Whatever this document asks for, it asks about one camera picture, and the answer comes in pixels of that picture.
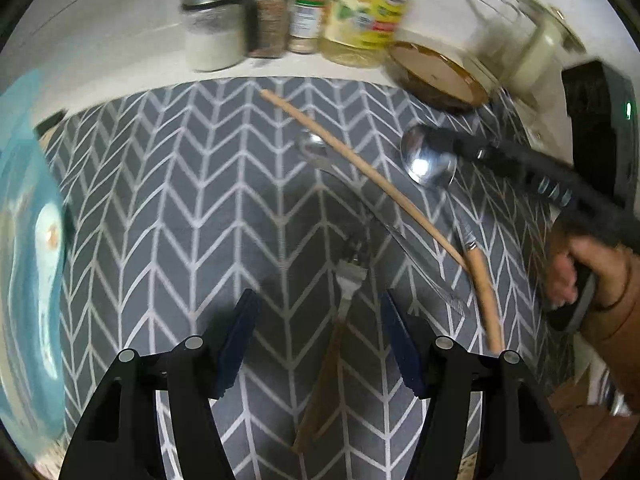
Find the jar label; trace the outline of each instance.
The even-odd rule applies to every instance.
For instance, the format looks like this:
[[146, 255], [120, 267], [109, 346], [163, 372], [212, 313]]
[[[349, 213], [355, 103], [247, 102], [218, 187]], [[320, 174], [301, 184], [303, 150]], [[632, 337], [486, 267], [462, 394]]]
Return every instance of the jar label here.
[[317, 38], [322, 21], [322, 7], [296, 4], [291, 24], [291, 35], [296, 38]]
[[392, 41], [407, 0], [330, 0], [324, 36], [356, 48], [379, 50]]

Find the white powder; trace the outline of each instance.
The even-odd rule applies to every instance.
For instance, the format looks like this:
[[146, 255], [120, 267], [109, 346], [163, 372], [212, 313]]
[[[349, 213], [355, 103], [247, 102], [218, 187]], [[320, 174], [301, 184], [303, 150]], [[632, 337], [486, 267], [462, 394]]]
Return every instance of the white powder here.
[[211, 72], [234, 65], [244, 57], [242, 28], [186, 33], [187, 64], [192, 70]]

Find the wooden handle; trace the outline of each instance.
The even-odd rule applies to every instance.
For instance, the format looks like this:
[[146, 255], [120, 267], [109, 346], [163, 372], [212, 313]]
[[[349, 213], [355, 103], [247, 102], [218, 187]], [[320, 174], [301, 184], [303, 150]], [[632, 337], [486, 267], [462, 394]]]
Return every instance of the wooden handle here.
[[499, 354], [505, 349], [504, 339], [502, 338], [498, 304], [484, 254], [479, 247], [474, 247], [466, 252], [466, 259], [469, 262], [469, 272], [474, 280], [478, 305], [484, 320], [484, 331], [489, 340], [489, 350]]
[[331, 332], [331, 339], [329, 339], [329, 345], [322, 359], [320, 374], [314, 385], [311, 398], [306, 405], [305, 415], [302, 417], [302, 422], [298, 427], [296, 441], [291, 447], [296, 453], [305, 452], [306, 447], [318, 429], [318, 418], [320, 417], [322, 399], [326, 398], [325, 391], [327, 387], [332, 384], [331, 377], [335, 374], [338, 359], [340, 358], [340, 344], [342, 343], [342, 335], [344, 334], [345, 327], [346, 323], [343, 320], [335, 319], [334, 330]]
[[297, 120], [300, 124], [307, 127], [313, 133], [317, 134], [336, 152], [346, 158], [363, 174], [367, 175], [373, 182], [380, 186], [380, 188], [382, 188], [382, 190], [384, 190], [386, 194], [388, 194], [395, 202], [397, 202], [402, 209], [409, 213], [409, 215], [411, 215], [412, 218], [416, 222], [418, 222], [418, 224], [420, 224], [424, 228], [424, 230], [427, 231], [433, 237], [433, 239], [436, 240], [437, 243], [439, 243], [444, 248], [444, 250], [446, 250], [447, 253], [449, 253], [453, 257], [453, 259], [460, 264], [463, 269], [467, 270], [465, 259], [460, 255], [456, 248], [449, 243], [449, 241], [442, 235], [442, 233], [438, 231], [434, 227], [434, 225], [426, 219], [426, 217], [420, 212], [420, 210], [405, 195], [400, 193], [392, 183], [390, 183], [386, 178], [384, 178], [369, 164], [367, 164], [349, 146], [336, 139], [331, 133], [320, 126], [320, 124], [316, 123], [311, 117], [303, 114], [295, 106], [287, 103], [284, 99], [278, 97], [270, 90], [260, 90], [260, 95], [277, 107], [282, 108], [287, 114]]

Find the glass jar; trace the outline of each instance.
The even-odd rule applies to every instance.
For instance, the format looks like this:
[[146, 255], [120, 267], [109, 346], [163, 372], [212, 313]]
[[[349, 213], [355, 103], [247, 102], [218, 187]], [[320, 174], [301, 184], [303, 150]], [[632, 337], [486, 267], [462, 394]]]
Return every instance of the glass jar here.
[[211, 72], [244, 59], [242, 0], [182, 0], [185, 51], [192, 70]]
[[289, 0], [254, 0], [249, 56], [281, 57], [289, 33]]

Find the spice jar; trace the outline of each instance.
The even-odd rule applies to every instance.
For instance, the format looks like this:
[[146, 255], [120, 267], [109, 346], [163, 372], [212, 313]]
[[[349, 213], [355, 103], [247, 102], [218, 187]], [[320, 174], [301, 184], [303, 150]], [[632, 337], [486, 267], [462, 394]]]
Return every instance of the spice jar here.
[[210, 72], [244, 58], [242, 0], [182, 0], [185, 51], [192, 70]]
[[282, 56], [289, 31], [289, 0], [254, 0], [254, 6], [248, 27], [249, 56]]
[[296, 0], [289, 36], [289, 50], [311, 54], [318, 50], [318, 37], [325, 0]]

